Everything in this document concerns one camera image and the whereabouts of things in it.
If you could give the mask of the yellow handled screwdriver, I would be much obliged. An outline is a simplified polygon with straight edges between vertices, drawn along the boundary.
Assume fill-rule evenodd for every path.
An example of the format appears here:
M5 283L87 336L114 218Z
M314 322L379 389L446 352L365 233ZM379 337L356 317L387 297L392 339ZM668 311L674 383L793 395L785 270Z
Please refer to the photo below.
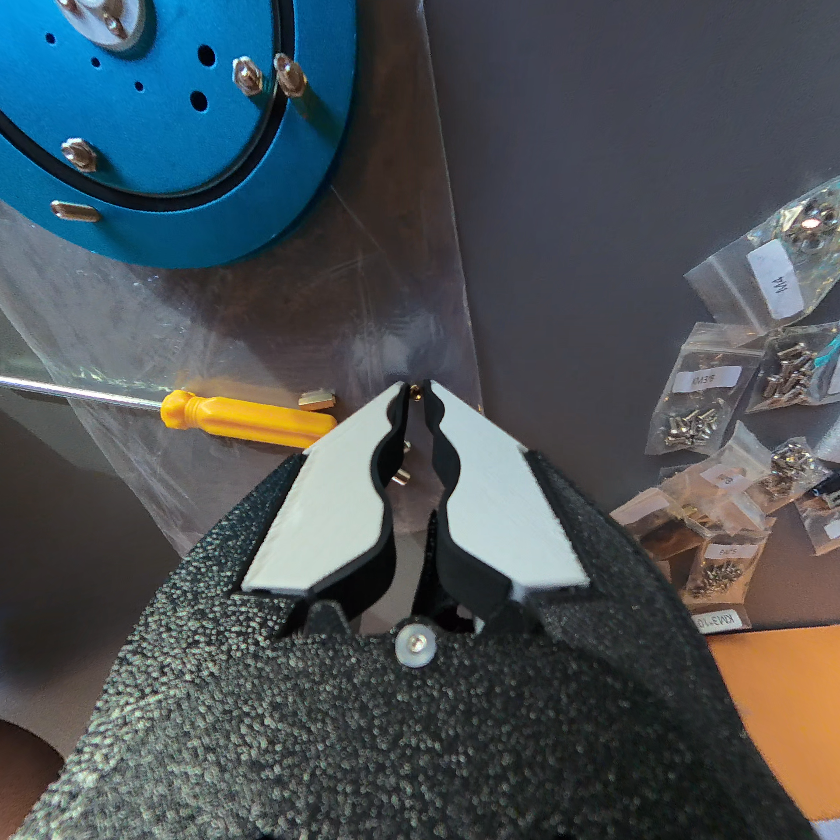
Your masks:
M171 392L162 401L156 402L6 375L1 377L1 386L70 401L156 413L170 429L198 429L217 437L299 449L309 448L338 425L338 421L328 414L223 396L203 397L181 390Z

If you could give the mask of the clear plastic bag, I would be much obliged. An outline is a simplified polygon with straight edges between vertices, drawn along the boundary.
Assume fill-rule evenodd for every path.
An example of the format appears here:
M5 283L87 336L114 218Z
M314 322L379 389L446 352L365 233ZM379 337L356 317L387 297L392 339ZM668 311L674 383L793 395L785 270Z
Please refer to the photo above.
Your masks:
M356 2L338 160L288 236L221 266L92 253L2 201L2 313L54 382L159 401L177 389L339 418L397 381L482 407L424 2Z

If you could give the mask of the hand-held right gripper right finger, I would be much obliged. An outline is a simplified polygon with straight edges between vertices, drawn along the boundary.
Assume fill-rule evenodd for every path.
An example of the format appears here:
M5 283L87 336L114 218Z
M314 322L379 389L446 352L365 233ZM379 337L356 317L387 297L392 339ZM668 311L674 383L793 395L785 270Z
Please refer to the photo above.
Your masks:
M443 492L435 570L459 604L584 600L588 575L529 451L436 381L424 414Z

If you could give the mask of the orange cardboard box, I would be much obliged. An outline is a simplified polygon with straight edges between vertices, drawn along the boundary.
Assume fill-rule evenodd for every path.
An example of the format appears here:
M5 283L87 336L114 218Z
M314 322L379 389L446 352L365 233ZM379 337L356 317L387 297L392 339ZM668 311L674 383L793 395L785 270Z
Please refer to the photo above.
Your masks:
M839 626L709 636L738 714L813 822L839 817Z

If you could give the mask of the blue metal turntable base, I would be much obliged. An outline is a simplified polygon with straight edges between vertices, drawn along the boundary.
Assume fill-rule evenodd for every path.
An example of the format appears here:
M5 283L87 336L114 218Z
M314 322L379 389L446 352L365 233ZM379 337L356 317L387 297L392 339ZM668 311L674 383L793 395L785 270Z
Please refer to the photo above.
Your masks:
M2 2L2 201L92 253L246 259L328 183L352 1Z

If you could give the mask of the pile of small screw bags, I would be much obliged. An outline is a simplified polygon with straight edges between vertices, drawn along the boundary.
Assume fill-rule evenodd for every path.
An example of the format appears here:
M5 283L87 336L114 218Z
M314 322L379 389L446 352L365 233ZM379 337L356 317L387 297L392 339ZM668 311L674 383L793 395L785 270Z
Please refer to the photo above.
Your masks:
M681 346L650 420L646 455L703 459L612 511L678 588L702 634L750 629L749 588L774 514L797 510L815 555L838 549L838 421L820 443L772 447L743 420L792 406L838 405L838 321L800 326L838 285L838 177L776 209L686 273L712 322Z

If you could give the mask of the grey desk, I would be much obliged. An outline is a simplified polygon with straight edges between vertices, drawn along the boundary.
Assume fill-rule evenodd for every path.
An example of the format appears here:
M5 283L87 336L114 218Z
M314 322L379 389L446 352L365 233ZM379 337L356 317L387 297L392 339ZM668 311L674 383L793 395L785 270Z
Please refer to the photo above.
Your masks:
M607 511L707 312L684 279L838 174L838 2L428 2L486 413ZM2 719L67 753L177 558L72 409L2 394Z

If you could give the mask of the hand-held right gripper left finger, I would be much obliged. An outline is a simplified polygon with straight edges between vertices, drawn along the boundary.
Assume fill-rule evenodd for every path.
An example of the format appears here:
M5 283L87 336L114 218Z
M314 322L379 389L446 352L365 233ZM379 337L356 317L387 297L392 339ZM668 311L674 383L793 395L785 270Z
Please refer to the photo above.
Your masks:
M403 467L411 387L397 382L303 453L243 592L380 596L395 566L386 489Z

